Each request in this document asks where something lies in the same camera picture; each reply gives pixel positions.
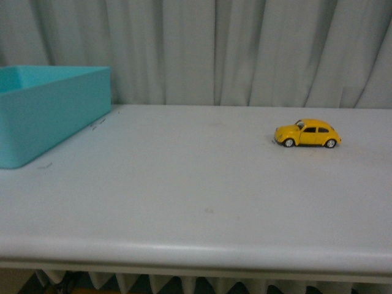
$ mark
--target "car door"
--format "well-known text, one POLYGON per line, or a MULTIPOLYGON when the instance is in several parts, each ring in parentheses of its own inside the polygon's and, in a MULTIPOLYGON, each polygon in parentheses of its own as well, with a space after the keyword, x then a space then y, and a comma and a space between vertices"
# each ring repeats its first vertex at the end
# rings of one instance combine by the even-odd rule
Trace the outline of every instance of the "car door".
POLYGON ((302 131, 300 136, 300 144, 314 145, 316 144, 316 138, 317 138, 316 128, 305 127, 305 129, 302 131))

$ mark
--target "plastic container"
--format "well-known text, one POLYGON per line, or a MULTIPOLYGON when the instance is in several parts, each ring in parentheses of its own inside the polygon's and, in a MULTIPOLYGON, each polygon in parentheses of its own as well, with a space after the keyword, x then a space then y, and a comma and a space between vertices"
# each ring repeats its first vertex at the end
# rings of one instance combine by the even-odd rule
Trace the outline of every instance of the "plastic container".
POLYGON ((110 111, 108 67, 0 68, 0 168, 18 168, 110 111))

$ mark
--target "yellow toy car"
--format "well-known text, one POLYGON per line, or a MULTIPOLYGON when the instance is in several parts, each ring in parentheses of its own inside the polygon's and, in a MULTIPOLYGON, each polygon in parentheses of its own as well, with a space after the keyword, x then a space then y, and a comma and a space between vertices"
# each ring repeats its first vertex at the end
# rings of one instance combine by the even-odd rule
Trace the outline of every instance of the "yellow toy car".
POLYGON ((301 119, 291 126, 278 127, 274 137, 285 147, 319 145, 334 148, 342 141, 333 127, 318 119, 301 119))

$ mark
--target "white curtain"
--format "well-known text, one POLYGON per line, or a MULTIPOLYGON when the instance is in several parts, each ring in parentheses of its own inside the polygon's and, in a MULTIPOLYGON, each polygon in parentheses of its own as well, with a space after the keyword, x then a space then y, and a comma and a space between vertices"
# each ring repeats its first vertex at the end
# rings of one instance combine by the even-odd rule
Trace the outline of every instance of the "white curtain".
POLYGON ((391 17, 391 0, 0 0, 0 66, 110 66, 123 104, 392 108, 391 17))

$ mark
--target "white table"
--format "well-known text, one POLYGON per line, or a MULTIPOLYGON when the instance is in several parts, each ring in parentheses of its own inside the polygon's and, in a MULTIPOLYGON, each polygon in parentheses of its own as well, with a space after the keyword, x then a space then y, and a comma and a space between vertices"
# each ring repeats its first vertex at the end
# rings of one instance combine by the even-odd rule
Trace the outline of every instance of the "white table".
POLYGON ((0 170, 0 266, 392 282, 392 110, 114 105, 0 170), (306 117, 341 145, 273 142, 306 117))

